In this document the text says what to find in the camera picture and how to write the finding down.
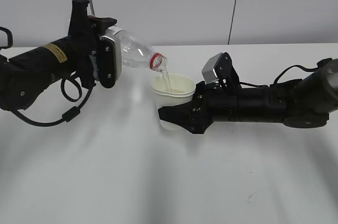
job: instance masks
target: yellow warning label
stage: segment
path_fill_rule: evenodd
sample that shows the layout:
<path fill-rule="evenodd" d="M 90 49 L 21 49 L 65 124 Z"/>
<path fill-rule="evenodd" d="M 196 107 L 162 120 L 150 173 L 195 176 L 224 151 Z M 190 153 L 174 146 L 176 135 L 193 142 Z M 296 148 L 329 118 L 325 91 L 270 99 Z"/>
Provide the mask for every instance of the yellow warning label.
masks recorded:
<path fill-rule="evenodd" d="M 64 52 L 55 44 L 53 43 L 49 43 L 46 44 L 45 46 L 43 46 L 44 48 L 50 50 L 55 57 L 58 59 L 58 61 L 60 63 L 64 63 L 65 61 L 67 61 L 67 56 L 64 54 Z"/>

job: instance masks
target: red bottle cap ring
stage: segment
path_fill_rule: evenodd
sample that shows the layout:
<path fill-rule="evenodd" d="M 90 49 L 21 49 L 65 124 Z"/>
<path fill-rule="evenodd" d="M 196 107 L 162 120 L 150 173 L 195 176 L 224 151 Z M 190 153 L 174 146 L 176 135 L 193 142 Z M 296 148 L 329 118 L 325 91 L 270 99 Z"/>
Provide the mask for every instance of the red bottle cap ring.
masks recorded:
<path fill-rule="evenodd" d="M 155 70 L 155 68 L 154 68 L 154 60 L 155 60 L 157 57 L 159 57 L 159 56 L 162 56 L 162 54 L 160 54 L 160 53 L 155 53 L 155 54 L 153 55 L 152 59 L 150 60 L 150 69 Z"/>

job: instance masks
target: bottle neck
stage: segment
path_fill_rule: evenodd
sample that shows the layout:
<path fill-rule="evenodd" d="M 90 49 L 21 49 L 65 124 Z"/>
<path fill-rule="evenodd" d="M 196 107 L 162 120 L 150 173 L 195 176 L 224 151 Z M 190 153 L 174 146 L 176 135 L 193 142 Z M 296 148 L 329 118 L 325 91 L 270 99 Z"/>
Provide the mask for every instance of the bottle neck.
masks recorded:
<path fill-rule="evenodd" d="M 155 53 L 150 60 L 149 67 L 153 71 L 162 72 L 167 65 L 167 58 L 160 53 Z"/>
<path fill-rule="evenodd" d="M 114 25 L 114 26 L 109 27 L 109 30 L 111 30 L 111 33 L 113 35 L 116 35 L 118 32 L 120 32 L 124 29 L 120 28 L 119 26 Z"/>

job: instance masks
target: cup rim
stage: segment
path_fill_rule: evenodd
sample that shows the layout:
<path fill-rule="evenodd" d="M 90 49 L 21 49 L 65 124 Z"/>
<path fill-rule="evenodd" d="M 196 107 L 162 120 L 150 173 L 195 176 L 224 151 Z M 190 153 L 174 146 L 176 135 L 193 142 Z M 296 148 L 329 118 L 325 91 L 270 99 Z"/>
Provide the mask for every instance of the cup rim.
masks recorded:
<path fill-rule="evenodd" d="M 190 80 L 194 84 L 193 90 L 191 90 L 189 92 L 184 92 L 184 93 L 171 93 L 171 92 L 168 92 L 168 91 L 160 91 L 160 90 L 154 89 L 153 84 L 154 84 L 154 82 L 157 78 L 162 76 L 162 75 L 160 75 L 160 76 L 157 76 L 151 83 L 151 89 L 154 93 L 159 94 L 161 96 L 171 96 L 171 97 L 179 97 L 179 98 L 180 97 L 188 97 L 188 96 L 191 96 L 192 94 L 195 93 L 196 84 L 189 77 L 182 75 L 182 74 L 179 74 L 179 73 L 169 73 L 169 75 L 176 75 L 176 76 L 180 76 L 180 77 L 183 77 L 183 78 Z"/>

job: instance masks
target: bottle label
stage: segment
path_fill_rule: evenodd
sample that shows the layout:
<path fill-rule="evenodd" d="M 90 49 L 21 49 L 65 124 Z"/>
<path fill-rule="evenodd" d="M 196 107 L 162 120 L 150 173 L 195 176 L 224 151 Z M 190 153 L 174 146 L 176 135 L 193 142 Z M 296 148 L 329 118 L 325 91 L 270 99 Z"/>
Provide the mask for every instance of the bottle label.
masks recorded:
<path fill-rule="evenodd" d="M 113 34 L 113 35 L 116 35 L 118 32 L 124 30 L 124 29 L 121 29 L 121 28 L 118 27 L 118 26 L 112 26 L 112 27 L 110 27 L 109 29 L 112 31 L 112 34 Z"/>

